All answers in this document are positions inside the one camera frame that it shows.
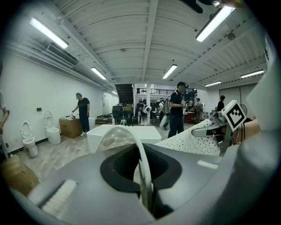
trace railing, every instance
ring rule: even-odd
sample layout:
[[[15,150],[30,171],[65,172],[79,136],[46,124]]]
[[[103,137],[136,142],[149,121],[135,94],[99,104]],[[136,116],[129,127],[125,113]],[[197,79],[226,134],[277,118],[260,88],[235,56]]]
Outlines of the railing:
[[[150,89],[150,94],[166,94],[171,95],[174,90],[167,90],[167,89]],[[139,94],[146,94],[146,88],[137,88],[137,93]]]

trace toilet lid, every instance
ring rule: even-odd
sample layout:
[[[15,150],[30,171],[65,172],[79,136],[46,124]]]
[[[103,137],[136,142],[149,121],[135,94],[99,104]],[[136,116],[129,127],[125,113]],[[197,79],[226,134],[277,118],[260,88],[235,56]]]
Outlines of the toilet lid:
[[[33,131],[28,121],[22,123],[21,134],[24,139],[33,137]]]
[[[53,114],[50,112],[45,113],[45,126],[46,128],[55,127]]]

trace white wall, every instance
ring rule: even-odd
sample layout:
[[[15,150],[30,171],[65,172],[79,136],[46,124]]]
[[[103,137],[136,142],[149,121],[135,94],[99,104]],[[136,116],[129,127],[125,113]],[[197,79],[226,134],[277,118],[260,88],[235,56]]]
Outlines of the white wall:
[[[114,105],[117,105],[119,103],[119,97],[116,94],[110,94],[108,92],[105,92],[108,98],[108,113],[112,113],[112,107]]]
[[[201,102],[205,103],[204,111],[206,113],[210,113],[213,109],[215,109],[216,105],[220,101],[219,90],[197,90],[197,97],[201,99]]]
[[[0,89],[10,110],[4,126],[4,141],[10,146],[9,152],[23,146],[20,127],[24,120],[31,123],[36,141],[46,138],[46,111],[52,112],[59,128],[58,119],[70,115],[77,105],[76,92],[89,99],[91,116],[102,115],[102,90],[18,56],[8,55],[4,59]],[[37,107],[42,107],[43,112],[37,113]]]
[[[224,105],[226,106],[231,100],[237,100],[239,104],[244,104],[247,108],[247,117],[254,119],[254,113],[246,101],[246,97],[251,93],[256,84],[244,85],[240,87],[232,87],[227,89],[221,89],[220,94],[225,96]]]
[[[177,86],[156,84],[156,89],[175,90]]]

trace air vent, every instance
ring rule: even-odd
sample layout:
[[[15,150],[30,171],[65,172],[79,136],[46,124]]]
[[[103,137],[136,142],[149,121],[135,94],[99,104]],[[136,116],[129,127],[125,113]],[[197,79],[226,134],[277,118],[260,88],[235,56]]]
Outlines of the air vent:
[[[70,55],[66,50],[61,49],[60,47],[57,47],[55,44],[51,43],[47,47],[47,52],[51,53],[52,55],[55,55],[59,59],[70,63],[73,66],[76,66],[79,62],[78,59]]]

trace door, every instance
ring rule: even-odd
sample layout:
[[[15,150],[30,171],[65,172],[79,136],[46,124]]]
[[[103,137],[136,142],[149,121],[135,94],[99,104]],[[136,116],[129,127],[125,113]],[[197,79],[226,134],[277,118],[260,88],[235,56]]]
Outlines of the door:
[[[103,96],[103,109],[102,109],[102,114],[109,114],[109,111],[108,111],[108,105],[109,105],[109,94],[108,93],[104,93],[104,96]]]

